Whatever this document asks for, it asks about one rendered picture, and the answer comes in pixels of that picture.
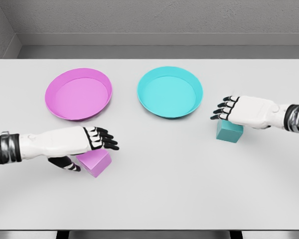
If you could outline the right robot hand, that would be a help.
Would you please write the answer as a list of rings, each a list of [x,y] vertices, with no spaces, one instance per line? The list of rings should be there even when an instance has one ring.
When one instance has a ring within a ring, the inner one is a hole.
[[[278,109],[273,101],[248,96],[225,97],[217,107],[211,120],[226,120],[255,129],[269,128],[270,115]]]

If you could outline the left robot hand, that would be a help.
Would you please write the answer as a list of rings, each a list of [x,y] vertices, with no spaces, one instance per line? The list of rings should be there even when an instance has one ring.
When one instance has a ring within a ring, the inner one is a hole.
[[[119,150],[114,137],[101,127],[74,126],[48,131],[43,135],[43,155],[48,161],[76,172],[81,171],[81,168],[69,158],[70,155],[80,155],[101,148]]]

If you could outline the teal block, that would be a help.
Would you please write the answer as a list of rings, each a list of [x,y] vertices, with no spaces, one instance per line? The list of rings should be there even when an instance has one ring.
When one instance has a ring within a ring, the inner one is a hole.
[[[242,125],[233,124],[227,120],[219,120],[217,123],[216,139],[237,143],[244,132]]]

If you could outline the pink block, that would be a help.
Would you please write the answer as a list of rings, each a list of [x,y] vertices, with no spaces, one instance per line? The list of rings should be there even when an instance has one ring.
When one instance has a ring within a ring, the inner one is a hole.
[[[105,149],[88,151],[76,155],[80,164],[95,178],[97,178],[111,163],[110,154]]]

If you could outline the pink round plate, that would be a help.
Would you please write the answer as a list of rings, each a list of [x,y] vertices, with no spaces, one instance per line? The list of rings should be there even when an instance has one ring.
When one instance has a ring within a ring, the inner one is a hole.
[[[77,68],[57,76],[47,87],[45,104],[65,120],[82,121],[100,113],[112,97],[110,79],[101,71]]]

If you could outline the cyan round plate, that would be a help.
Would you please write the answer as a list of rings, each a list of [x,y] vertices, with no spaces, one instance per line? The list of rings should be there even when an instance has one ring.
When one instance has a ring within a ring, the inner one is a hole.
[[[142,106],[162,118],[175,119],[194,112],[204,91],[191,72],[173,66],[158,67],[140,79],[137,96]]]

